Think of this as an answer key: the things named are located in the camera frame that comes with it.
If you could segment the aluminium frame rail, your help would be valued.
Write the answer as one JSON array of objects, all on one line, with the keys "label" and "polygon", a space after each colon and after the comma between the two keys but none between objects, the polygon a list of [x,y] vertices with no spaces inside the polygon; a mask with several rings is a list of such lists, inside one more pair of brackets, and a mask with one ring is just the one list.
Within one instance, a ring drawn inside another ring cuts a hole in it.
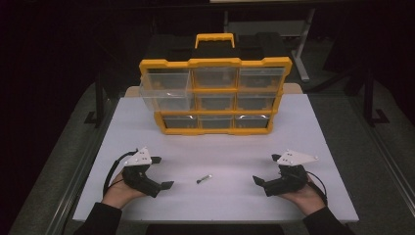
[{"label": "aluminium frame rail", "polygon": [[68,188],[59,201],[58,208],[46,230],[46,235],[65,235],[66,225],[71,220],[71,215],[76,208],[77,201],[104,140],[117,103],[118,100],[109,100],[103,104],[104,112],[101,122],[93,128],[92,137],[87,141],[86,150],[82,153]]},{"label": "aluminium frame rail", "polygon": [[415,126],[391,99],[366,105],[351,97],[353,110],[381,155],[406,206],[415,217]]}]

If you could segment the white metal desk frame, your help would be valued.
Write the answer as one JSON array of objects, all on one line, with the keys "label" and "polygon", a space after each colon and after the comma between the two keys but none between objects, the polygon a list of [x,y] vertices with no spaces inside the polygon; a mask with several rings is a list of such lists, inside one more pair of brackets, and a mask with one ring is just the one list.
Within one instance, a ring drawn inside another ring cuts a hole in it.
[{"label": "white metal desk frame", "polygon": [[254,35],[258,32],[278,32],[289,41],[291,57],[294,61],[300,80],[308,82],[309,75],[302,61],[315,8],[225,11],[223,29],[239,35]]}]

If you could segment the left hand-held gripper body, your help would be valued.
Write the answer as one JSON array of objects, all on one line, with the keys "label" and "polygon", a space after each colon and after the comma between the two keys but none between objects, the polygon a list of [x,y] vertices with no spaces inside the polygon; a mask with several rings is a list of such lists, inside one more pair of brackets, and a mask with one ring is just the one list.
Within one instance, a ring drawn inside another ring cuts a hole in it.
[{"label": "left hand-held gripper body", "polygon": [[123,163],[122,177],[130,188],[155,198],[161,191],[161,185],[147,176],[146,171],[151,165],[153,164],[150,152],[144,147]]}]

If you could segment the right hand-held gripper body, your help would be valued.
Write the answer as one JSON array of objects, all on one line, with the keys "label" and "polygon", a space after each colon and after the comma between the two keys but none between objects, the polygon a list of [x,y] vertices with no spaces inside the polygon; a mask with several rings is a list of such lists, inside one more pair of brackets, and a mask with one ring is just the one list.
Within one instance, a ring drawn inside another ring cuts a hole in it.
[{"label": "right hand-held gripper body", "polygon": [[277,196],[296,192],[304,187],[307,173],[304,164],[317,162],[319,158],[309,154],[287,150],[277,161],[280,177],[264,183],[264,192],[267,196]]}]

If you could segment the person's right hand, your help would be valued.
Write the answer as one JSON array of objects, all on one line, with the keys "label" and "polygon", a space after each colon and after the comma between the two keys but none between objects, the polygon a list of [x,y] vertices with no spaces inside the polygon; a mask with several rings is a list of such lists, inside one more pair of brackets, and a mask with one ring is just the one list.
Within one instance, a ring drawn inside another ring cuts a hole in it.
[{"label": "person's right hand", "polygon": [[305,185],[297,192],[282,194],[281,198],[296,205],[305,216],[309,216],[326,207],[319,194],[309,185]]}]

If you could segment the black metal stand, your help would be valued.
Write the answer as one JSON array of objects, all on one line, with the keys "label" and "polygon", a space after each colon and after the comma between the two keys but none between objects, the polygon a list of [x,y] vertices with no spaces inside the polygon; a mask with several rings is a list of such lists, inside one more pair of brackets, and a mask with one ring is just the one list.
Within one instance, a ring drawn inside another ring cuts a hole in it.
[{"label": "black metal stand", "polygon": [[103,83],[104,77],[101,72],[95,76],[95,110],[89,112],[85,123],[93,124],[95,128],[98,128],[105,117],[105,105],[106,105],[106,92]]},{"label": "black metal stand", "polygon": [[371,127],[390,122],[381,109],[374,108],[374,81],[373,73],[368,69],[364,81],[363,117]]}]

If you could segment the person's left hand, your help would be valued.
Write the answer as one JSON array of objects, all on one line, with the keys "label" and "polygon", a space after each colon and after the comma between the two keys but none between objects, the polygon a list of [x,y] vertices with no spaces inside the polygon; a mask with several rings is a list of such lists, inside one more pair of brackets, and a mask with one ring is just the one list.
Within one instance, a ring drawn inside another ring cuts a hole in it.
[{"label": "person's left hand", "polygon": [[122,173],[120,172],[113,180],[101,203],[121,210],[133,200],[142,197],[145,197],[144,193],[132,189],[124,183]]}]

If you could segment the clear plastic drawer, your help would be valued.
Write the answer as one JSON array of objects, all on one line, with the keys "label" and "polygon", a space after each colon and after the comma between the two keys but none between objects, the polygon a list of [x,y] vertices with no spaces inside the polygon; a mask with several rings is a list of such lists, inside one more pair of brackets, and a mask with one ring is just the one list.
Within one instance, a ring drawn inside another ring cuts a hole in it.
[{"label": "clear plastic drawer", "polygon": [[150,111],[187,112],[191,109],[188,72],[147,73],[141,76],[140,97]]}]

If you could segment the yellow and black drawer organizer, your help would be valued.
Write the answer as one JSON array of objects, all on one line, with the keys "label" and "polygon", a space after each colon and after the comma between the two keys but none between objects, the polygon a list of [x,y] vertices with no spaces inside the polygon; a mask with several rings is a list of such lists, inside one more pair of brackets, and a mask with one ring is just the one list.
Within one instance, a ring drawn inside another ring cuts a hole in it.
[{"label": "yellow and black drawer organizer", "polygon": [[272,130],[292,60],[276,32],[159,34],[139,69],[190,74],[189,111],[152,111],[162,133],[250,135]]}]

